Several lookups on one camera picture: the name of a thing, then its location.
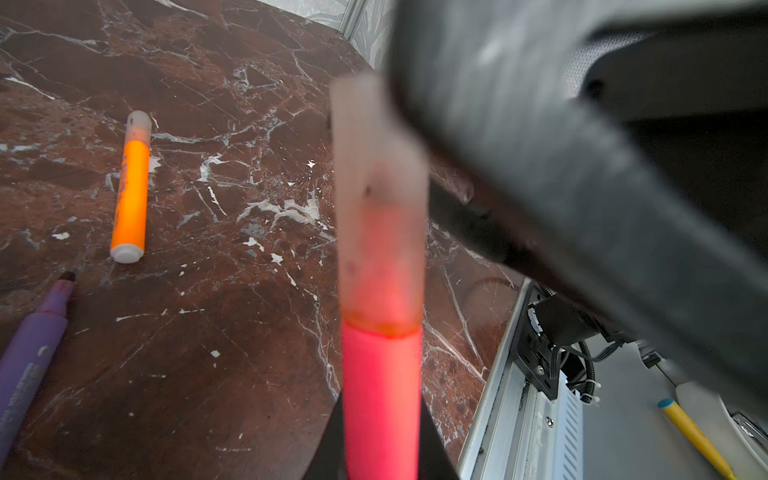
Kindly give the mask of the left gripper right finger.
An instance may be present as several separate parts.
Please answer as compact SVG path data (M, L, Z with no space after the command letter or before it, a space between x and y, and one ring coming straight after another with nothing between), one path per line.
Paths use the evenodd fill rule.
M424 398L421 398L420 408L418 479L459 479Z

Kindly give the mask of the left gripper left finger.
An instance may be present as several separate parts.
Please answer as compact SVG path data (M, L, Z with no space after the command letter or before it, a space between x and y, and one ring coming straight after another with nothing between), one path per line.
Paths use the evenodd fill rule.
M318 447L302 479L343 480L346 478L343 394L339 393Z

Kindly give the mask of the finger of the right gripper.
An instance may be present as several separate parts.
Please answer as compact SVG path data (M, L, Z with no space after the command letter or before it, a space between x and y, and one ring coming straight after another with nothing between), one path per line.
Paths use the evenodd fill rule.
M529 250L516 243L496 220L463 204L433 179L429 185L429 215L462 245L486 260L540 279L537 260Z
M402 1L394 103L537 280L767 410L767 5Z

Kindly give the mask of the translucent pen cap lowest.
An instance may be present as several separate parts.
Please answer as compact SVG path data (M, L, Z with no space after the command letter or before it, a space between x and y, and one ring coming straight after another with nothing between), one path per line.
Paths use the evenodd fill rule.
M424 303L425 147L396 115L381 75L339 78L330 99L342 318L384 336L410 334Z

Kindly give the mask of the pink highlighter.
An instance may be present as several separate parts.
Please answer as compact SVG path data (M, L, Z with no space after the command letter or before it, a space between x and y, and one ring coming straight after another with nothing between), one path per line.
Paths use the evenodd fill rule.
M342 325L343 423L350 479L415 479L422 333L390 337Z

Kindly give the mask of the orange highlighter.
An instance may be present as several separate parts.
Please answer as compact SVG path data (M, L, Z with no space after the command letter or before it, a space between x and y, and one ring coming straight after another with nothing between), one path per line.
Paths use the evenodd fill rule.
M145 253L151 130L148 114L129 114L110 245L119 264L137 263Z

